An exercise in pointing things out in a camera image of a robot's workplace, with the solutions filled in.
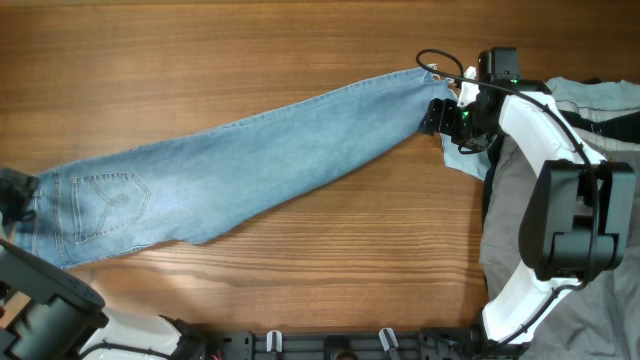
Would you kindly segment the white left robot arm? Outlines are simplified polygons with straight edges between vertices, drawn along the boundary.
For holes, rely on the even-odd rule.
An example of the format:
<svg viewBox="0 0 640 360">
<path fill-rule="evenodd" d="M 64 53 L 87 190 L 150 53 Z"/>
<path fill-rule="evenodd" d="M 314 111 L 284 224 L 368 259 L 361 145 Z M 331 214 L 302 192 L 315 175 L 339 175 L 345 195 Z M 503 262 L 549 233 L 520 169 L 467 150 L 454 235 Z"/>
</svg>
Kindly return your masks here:
<svg viewBox="0 0 640 360">
<path fill-rule="evenodd" d="M 35 217 L 27 206 L 38 185 L 1 170 L 1 357 L 180 359 L 182 334 L 172 322 L 109 310 L 86 283 L 6 239 Z"/>
</svg>

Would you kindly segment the black garment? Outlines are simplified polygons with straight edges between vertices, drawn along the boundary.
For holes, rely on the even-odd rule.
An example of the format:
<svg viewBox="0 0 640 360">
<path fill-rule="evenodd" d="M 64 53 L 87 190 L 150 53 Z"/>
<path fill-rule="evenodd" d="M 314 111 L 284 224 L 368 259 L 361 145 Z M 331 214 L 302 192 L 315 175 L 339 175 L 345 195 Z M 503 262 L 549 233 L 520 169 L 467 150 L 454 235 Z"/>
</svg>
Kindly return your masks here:
<svg viewBox="0 0 640 360">
<path fill-rule="evenodd" d="M 561 110 L 561 114 L 570 125 L 577 130 L 585 130 L 588 135 L 597 135 L 632 145 L 639 144 L 639 112 L 632 112 L 604 121 L 586 119 L 580 114 L 568 110 Z M 500 133 L 487 150 L 490 167 L 486 172 L 484 180 L 482 220 L 485 220 L 488 213 L 491 195 L 493 193 L 493 179 L 500 159 L 503 142 L 504 134 Z"/>
</svg>

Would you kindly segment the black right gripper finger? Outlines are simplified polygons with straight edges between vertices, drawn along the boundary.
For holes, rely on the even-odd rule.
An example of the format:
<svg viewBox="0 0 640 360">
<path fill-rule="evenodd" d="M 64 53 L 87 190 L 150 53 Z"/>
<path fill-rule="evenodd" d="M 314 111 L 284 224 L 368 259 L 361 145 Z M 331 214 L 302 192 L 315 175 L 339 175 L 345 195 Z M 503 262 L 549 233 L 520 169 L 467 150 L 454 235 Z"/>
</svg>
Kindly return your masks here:
<svg viewBox="0 0 640 360">
<path fill-rule="evenodd" d="M 450 138 L 460 154 L 481 153 L 493 143 L 493 135 L 486 132 L 454 133 Z"/>
<path fill-rule="evenodd" d="M 433 136 L 435 133 L 451 137 L 462 135 L 462 109 L 452 99 L 433 99 L 419 124 L 419 131 Z"/>
</svg>

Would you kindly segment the grey trousers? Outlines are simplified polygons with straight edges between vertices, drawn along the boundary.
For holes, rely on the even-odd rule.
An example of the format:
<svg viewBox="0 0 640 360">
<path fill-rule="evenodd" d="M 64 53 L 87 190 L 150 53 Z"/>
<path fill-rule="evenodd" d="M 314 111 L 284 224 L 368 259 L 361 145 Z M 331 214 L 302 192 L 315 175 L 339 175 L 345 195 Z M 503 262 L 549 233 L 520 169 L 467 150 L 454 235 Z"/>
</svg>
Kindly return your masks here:
<svg viewBox="0 0 640 360">
<path fill-rule="evenodd" d="M 505 138 L 492 180 L 479 262 L 495 298 L 518 263 L 518 231 L 536 181 L 522 151 Z M 639 357 L 639 193 L 633 196 L 621 264 L 586 289 L 569 293 L 535 331 L 525 359 Z"/>
</svg>

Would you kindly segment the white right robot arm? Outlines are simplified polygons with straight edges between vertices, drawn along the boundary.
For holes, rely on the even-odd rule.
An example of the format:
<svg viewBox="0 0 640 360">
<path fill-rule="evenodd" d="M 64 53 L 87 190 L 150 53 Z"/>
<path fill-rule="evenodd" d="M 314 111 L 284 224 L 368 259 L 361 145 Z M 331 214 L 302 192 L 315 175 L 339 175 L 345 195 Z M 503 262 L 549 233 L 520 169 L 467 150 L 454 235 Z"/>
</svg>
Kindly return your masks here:
<svg viewBox="0 0 640 360">
<path fill-rule="evenodd" d="M 521 261 L 459 343 L 477 354 L 510 354 L 531 342 L 563 297 L 621 263 L 636 176 L 579 137 L 543 82 L 521 77 L 516 49 L 486 50 L 452 79 L 458 99 L 432 100 L 421 132 L 450 136 L 463 155 L 508 135 L 537 177 L 519 227 Z"/>
</svg>

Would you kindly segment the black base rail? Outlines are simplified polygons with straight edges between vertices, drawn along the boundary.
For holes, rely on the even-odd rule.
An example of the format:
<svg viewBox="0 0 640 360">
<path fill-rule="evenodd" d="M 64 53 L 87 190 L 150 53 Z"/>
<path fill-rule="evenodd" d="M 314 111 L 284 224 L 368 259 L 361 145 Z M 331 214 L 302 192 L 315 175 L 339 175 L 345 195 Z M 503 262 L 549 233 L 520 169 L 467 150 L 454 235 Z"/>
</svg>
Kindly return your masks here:
<svg viewBox="0 0 640 360">
<path fill-rule="evenodd" d="M 180 319 L 171 323 L 201 341 L 200 359 L 223 360 L 385 360 L 515 359 L 524 348 L 488 339 L 478 326 L 425 328 L 402 332 L 390 327 L 372 332 L 266 333 L 213 332 Z"/>
</svg>

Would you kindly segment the light blue denim jeans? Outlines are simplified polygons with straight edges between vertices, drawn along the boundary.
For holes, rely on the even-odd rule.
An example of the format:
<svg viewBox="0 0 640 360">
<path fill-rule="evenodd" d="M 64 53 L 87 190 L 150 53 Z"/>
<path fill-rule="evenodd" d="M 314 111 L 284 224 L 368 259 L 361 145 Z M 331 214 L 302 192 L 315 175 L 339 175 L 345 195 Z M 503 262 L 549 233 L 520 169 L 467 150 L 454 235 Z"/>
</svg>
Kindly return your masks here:
<svg viewBox="0 0 640 360">
<path fill-rule="evenodd" d="M 369 78 L 199 133 L 38 177 L 17 247 L 60 267 L 172 240 L 205 243 L 413 135 L 448 86 L 422 69 Z"/>
</svg>

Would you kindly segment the light blue t-shirt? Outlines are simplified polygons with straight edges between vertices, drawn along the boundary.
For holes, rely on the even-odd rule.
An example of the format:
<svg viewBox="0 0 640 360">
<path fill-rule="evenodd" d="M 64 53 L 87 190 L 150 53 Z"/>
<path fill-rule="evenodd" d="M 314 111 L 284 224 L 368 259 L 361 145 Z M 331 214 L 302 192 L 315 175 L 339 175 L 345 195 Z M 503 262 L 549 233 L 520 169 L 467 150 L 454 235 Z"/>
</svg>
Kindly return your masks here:
<svg viewBox="0 0 640 360">
<path fill-rule="evenodd" d="M 627 81 L 603 82 L 587 85 L 564 79 L 551 78 L 546 82 L 559 110 L 581 116 L 596 125 L 604 125 L 614 118 L 639 111 L 639 85 Z M 442 135 L 444 164 L 480 180 L 485 178 L 490 161 L 485 152 L 460 154 L 448 135 Z"/>
</svg>

